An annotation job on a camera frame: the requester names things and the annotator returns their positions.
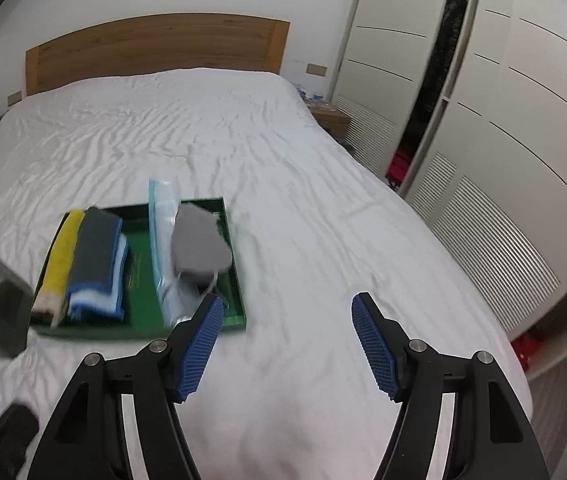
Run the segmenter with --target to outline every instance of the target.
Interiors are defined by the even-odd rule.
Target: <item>gray towel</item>
[[[122,220],[91,207],[81,222],[66,296],[85,288],[110,294]]]
[[[232,265],[232,251],[217,230],[217,217],[191,203],[179,206],[171,245],[175,274],[197,285],[209,285]]]

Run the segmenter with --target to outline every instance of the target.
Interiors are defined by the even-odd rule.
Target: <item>green tray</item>
[[[219,231],[232,250],[228,219],[222,198],[205,198],[184,200],[219,215]],[[161,307],[157,299],[152,277],[152,260],[150,257],[150,233],[148,229],[148,205],[128,205],[105,209],[120,216],[124,223],[122,232],[128,238],[129,251],[124,267],[124,294],[122,305],[124,321],[103,317],[72,322],[64,320],[57,328],[39,324],[31,320],[31,326],[40,334],[64,339],[90,340],[125,340],[163,338],[170,334],[171,328],[163,324]],[[39,274],[36,292],[42,285],[44,273],[48,265],[50,249],[46,254],[44,266]],[[224,326],[222,330],[246,327],[246,312],[241,298],[240,282],[234,259],[232,266],[222,274],[217,282],[216,292],[224,299]]]

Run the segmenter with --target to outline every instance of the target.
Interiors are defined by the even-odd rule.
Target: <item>blue gripper pad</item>
[[[399,391],[395,359],[358,294],[353,298],[353,325],[379,389],[386,392],[390,399],[394,399]]]
[[[175,391],[182,402],[199,386],[212,347],[222,330],[222,323],[224,323],[224,302],[220,298],[215,298],[181,360],[181,374]]]

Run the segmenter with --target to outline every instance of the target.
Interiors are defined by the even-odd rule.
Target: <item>gray pouch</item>
[[[192,203],[181,203],[171,240],[175,275],[209,286],[232,265],[232,252],[217,231],[217,217]]]

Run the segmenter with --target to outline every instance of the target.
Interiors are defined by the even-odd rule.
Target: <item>metal screw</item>
[[[490,352],[486,352],[485,350],[477,352],[477,359],[479,359],[484,365],[489,365],[492,361],[495,360],[495,358],[492,357],[492,354]]]
[[[101,359],[101,355],[99,354],[88,354],[87,356],[84,357],[84,364],[86,366],[94,366],[97,363],[99,363],[100,359]]]
[[[157,339],[150,343],[150,346],[148,346],[148,348],[151,352],[153,352],[153,354],[160,354],[166,349],[167,346],[168,344],[163,339]]]
[[[414,350],[415,352],[425,352],[425,349],[428,348],[428,345],[425,341],[421,339],[411,339],[410,343],[408,343],[410,349]]]

